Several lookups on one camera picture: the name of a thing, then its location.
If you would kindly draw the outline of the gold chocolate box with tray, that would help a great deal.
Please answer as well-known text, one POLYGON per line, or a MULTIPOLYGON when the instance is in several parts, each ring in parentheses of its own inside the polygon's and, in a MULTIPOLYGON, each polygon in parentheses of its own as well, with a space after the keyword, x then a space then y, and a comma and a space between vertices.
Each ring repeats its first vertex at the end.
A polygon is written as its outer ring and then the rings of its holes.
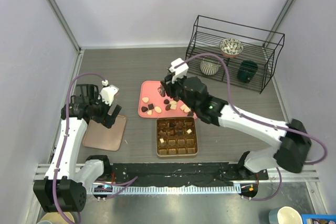
POLYGON ((191 116, 157 119, 155 139, 158 157, 195 156, 198 153, 195 119, 191 116))

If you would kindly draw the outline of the metal tongs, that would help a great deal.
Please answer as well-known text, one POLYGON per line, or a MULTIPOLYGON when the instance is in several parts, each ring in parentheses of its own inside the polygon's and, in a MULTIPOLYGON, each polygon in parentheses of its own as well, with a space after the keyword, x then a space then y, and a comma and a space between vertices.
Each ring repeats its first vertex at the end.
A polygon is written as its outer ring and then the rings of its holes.
POLYGON ((164 87, 162 85, 160 85, 157 90, 158 90, 158 93, 159 93, 159 95, 161 97, 165 97, 166 96, 165 89, 164 89, 164 87))

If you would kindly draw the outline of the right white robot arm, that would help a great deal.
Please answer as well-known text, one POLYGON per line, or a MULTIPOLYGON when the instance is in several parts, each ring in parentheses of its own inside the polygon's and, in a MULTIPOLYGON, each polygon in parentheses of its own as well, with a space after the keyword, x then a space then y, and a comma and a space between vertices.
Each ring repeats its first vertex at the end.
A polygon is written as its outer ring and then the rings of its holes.
POLYGON ((246 151, 241 156, 237 173, 242 179, 250 179, 255 173, 269 168, 281 167, 295 174, 302 171, 311 140, 301 121, 273 121, 235 108, 228 101, 210 95, 198 77, 183 76, 174 80, 168 74, 160 82, 158 91, 181 100, 206 124, 238 130, 270 146, 260 151, 246 151))

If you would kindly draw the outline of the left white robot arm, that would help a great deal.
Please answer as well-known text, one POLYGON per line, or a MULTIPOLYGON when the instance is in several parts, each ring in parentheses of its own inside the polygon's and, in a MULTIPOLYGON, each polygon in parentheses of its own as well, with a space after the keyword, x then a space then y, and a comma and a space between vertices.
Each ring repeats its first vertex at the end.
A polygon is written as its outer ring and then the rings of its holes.
POLYGON ((98 179, 107 181, 112 174, 105 155, 91 155, 76 171, 80 145, 90 121, 110 129, 121 111, 117 105, 109 113, 119 89, 113 85, 99 89, 94 84, 79 84, 79 95, 71 95, 61 109, 61 132, 53 159, 43 179, 34 182, 33 191, 45 212, 81 212, 87 190, 98 179))

